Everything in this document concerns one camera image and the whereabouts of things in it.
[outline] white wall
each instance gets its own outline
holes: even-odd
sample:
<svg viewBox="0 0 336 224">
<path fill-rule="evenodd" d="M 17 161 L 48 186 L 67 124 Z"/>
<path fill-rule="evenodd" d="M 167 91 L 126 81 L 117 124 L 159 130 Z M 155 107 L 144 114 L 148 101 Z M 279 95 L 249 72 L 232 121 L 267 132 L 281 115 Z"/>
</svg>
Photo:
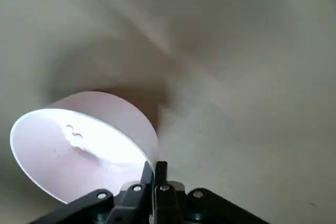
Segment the white wall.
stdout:
<svg viewBox="0 0 336 224">
<path fill-rule="evenodd" d="M 171 179 L 335 223 L 335 52 L 336 0 L 0 0 L 1 222 L 59 206 L 12 158 L 18 116 L 120 87 L 155 94 Z"/>
</svg>

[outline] screw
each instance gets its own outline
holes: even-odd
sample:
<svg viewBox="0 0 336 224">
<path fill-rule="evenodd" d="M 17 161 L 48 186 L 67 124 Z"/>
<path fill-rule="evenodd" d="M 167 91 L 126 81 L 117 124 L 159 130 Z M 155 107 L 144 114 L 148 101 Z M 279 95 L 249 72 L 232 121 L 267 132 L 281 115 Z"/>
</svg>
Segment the screw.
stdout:
<svg viewBox="0 0 336 224">
<path fill-rule="evenodd" d="M 203 193 L 201 191 L 194 191 L 193 196 L 199 199 L 203 197 Z"/>
<path fill-rule="evenodd" d="M 133 190 L 134 190 L 134 191 L 140 191 L 140 190 L 141 190 L 141 186 L 134 186 L 134 187 L 133 187 Z"/>
<path fill-rule="evenodd" d="M 104 198 L 106 198 L 106 196 L 107 196 L 106 193 L 100 193 L 100 194 L 97 195 L 97 198 L 98 199 L 104 199 Z"/>
<path fill-rule="evenodd" d="M 160 186 L 160 190 L 161 191 L 168 191 L 169 190 L 169 185 Z"/>
</svg>

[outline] metal screw head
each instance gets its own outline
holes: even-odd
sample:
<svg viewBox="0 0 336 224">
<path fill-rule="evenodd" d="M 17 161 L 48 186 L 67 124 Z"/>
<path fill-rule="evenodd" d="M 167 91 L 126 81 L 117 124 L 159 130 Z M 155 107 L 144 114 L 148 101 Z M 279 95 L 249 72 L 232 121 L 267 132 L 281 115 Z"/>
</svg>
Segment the metal screw head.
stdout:
<svg viewBox="0 0 336 224">
<path fill-rule="evenodd" d="M 133 190 L 134 190 L 134 191 L 140 191 L 140 190 L 141 190 L 141 186 L 134 186 L 134 187 L 133 187 Z"/>
<path fill-rule="evenodd" d="M 161 191 L 168 191 L 169 190 L 169 185 L 160 186 L 160 190 Z"/>
<path fill-rule="evenodd" d="M 97 195 L 97 198 L 98 199 L 104 199 L 104 198 L 106 198 L 106 196 L 107 196 L 106 193 L 100 193 L 100 194 Z"/>
<path fill-rule="evenodd" d="M 193 196 L 199 199 L 203 197 L 203 193 L 201 191 L 194 191 Z"/>
</svg>

